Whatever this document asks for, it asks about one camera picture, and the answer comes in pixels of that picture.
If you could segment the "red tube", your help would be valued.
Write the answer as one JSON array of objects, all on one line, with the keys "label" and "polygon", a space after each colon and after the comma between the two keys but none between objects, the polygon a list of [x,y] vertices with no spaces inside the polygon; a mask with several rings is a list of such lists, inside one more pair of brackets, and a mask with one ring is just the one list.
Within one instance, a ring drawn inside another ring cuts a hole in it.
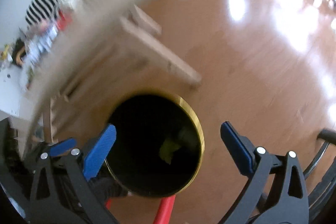
[{"label": "red tube", "polygon": [[[105,207],[108,210],[111,210],[111,207],[114,203],[114,200],[122,200],[126,197],[110,197],[105,202]],[[176,195],[172,195],[169,197],[163,197],[160,199],[159,207],[157,209],[153,224],[168,224],[170,223],[171,215],[173,212],[174,204],[175,204]]]}]

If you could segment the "wooden chair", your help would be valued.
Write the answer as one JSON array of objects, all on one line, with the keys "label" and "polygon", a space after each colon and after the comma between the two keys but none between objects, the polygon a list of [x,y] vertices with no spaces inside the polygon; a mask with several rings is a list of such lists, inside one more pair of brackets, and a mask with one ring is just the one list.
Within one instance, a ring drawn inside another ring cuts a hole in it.
[{"label": "wooden chair", "polygon": [[86,32],[73,39],[68,52],[57,53],[46,70],[45,140],[52,141],[80,109],[96,107],[148,65],[198,85],[201,75],[154,37],[160,33],[160,25],[133,6],[113,27]]}]

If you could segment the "black gold-rimmed trash bin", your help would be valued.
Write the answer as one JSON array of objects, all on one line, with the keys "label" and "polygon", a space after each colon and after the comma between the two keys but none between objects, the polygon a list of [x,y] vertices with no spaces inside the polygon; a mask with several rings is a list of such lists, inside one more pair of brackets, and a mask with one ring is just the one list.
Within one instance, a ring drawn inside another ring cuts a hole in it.
[{"label": "black gold-rimmed trash bin", "polygon": [[105,162],[124,189],[143,197],[169,197],[196,178],[205,138],[197,115],[182,97],[134,93],[116,104],[108,123],[116,128],[116,141]]}]

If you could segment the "white cabinet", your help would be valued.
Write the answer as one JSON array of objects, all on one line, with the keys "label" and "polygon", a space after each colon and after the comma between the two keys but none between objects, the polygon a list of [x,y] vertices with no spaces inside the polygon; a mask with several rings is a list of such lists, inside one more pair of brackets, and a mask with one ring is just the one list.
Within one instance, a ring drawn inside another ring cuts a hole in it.
[{"label": "white cabinet", "polygon": [[22,89],[19,84],[21,70],[16,66],[1,69],[1,111],[12,117],[22,118]]}]

